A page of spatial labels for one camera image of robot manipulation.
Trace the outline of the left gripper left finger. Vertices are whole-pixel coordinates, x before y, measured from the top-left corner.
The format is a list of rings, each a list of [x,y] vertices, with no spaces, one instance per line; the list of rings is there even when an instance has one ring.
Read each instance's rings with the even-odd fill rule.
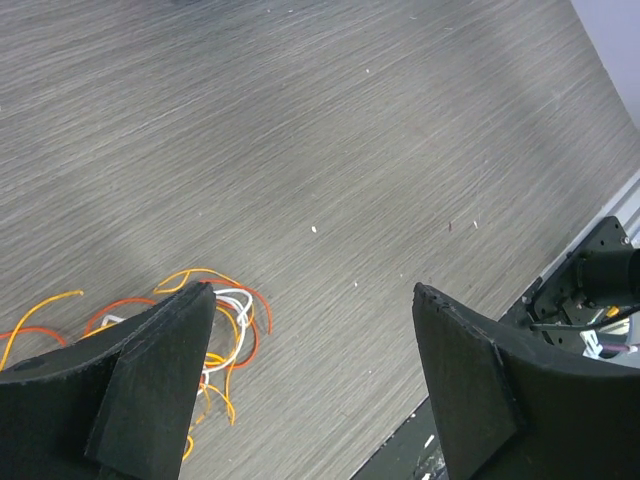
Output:
[[[158,305],[1,374],[4,479],[176,479],[216,297]]]

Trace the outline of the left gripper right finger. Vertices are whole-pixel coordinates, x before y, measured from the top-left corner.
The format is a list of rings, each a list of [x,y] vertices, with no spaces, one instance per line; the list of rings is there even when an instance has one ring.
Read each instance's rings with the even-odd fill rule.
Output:
[[[452,479],[635,479],[639,372],[561,350],[417,284],[413,320]]]

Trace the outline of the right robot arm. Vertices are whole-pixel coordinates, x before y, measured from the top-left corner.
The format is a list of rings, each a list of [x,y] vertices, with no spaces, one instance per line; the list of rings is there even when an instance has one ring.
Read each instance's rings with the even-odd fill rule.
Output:
[[[596,252],[576,266],[578,291],[593,307],[639,303],[639,250]]]

